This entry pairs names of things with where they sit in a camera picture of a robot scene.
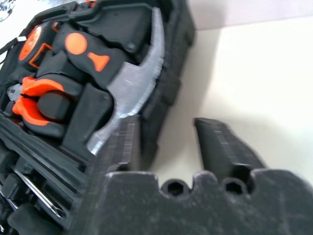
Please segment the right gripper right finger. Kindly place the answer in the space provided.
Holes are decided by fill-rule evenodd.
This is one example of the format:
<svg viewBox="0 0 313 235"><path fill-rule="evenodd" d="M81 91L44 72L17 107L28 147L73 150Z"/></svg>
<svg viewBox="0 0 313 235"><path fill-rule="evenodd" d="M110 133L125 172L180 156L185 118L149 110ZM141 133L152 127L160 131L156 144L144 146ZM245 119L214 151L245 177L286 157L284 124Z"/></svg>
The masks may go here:
<svg viewBox="0 0 313 235"><path fill-rule="evenodd" d="M253 169L266 167L257 154L225 123L199 117L194 119L194 126L203 167L219 181L231 177L246 182Z"/></svg>

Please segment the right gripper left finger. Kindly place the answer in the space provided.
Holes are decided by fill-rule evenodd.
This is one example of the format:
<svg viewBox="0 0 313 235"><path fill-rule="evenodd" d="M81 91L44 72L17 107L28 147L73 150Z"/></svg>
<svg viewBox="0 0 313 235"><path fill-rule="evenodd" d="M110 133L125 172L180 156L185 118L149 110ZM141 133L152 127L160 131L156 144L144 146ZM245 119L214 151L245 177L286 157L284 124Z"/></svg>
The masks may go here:
<svg viewBox="0 0 313 235"><path fill-rule="evenodd" d="M140 115L135 115L122 119L86 172L139 171L140 158Z"/></svg>

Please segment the black plastic tool case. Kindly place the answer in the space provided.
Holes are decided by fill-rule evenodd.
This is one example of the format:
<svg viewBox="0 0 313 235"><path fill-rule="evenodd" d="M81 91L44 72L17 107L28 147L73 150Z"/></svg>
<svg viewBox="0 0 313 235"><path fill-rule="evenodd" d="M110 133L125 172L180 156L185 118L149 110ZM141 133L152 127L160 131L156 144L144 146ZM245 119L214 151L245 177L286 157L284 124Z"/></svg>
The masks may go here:
<svg viewBox="0 0 313 235"><path fill-rule="evenodd" d="M0 60L0 235L101 235L115 228L123 199L106 193L111 174L87 173L96 155L87 149L91 135L107 124L114 108L107 86L125 62L140 65L151 41L152 9L161 10L165 54L156 85L140 111L140 171L157 152L157 139L174 103L180 74L195 38L186 0L84 0L40 12L19 36L48 21L60 24L36 71ZM7 106L7 89L31 76L69 77L83 86L61 139L35 134ZM54 215L15 174L16 168L66 213Z"/></svg>

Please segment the metal screwdriver shaft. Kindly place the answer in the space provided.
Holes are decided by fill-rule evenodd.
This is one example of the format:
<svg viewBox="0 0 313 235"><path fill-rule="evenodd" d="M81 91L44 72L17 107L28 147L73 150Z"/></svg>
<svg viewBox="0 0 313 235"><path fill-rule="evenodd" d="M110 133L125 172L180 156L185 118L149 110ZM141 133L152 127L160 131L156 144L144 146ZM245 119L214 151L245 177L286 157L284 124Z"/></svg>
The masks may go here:
<svg viewBox="0 0 313 235"><path fill-rule="evenodd" d="M47 197L28 177L24 176L16 168L14 168L13 171L54 215L56 215L59 219L66 219L67 215L64 210L53 200Z"/></svg>

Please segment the orange black tape measure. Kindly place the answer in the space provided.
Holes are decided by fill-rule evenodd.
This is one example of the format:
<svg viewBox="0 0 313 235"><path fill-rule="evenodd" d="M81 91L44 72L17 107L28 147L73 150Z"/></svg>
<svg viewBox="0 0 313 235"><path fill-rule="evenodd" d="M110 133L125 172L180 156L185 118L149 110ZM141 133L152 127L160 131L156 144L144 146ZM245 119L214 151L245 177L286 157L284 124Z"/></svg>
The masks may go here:
<svg viewBox="0 0 313 235"><path fill-rule="evenodd" d="M36 71L45 54L52 50L52 43L59 28L58 22L48 21L35 26L27 36L19 36L9 41L0 48L0 55L7 53L2 64Z"/></svg>

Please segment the round perforated metal steamer plate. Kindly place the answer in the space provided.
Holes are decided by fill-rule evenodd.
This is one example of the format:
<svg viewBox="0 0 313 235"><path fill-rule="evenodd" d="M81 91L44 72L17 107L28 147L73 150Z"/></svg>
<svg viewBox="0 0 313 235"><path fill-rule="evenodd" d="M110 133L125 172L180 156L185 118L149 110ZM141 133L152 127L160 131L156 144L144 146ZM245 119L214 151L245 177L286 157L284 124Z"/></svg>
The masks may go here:
<svg viewBox="0 0 313 235"><path fill-rule="evenodd" d="M0 0L0 23L12 14L15 4L16 0Z"/></svg>

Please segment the orange handled pliers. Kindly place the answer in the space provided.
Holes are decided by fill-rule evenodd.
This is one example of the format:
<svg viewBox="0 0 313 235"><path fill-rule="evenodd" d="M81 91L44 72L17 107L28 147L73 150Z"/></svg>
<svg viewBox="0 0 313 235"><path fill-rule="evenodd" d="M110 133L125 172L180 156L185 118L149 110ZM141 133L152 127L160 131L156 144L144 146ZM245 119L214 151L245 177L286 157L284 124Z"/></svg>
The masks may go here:
<svg viewBox="0 0 313 235"><path fill-rule="evenodd" d="M14 103L7 108L35 134L61 139L82 90L80 83L64 75L27 76L7 89Z"/></svg>

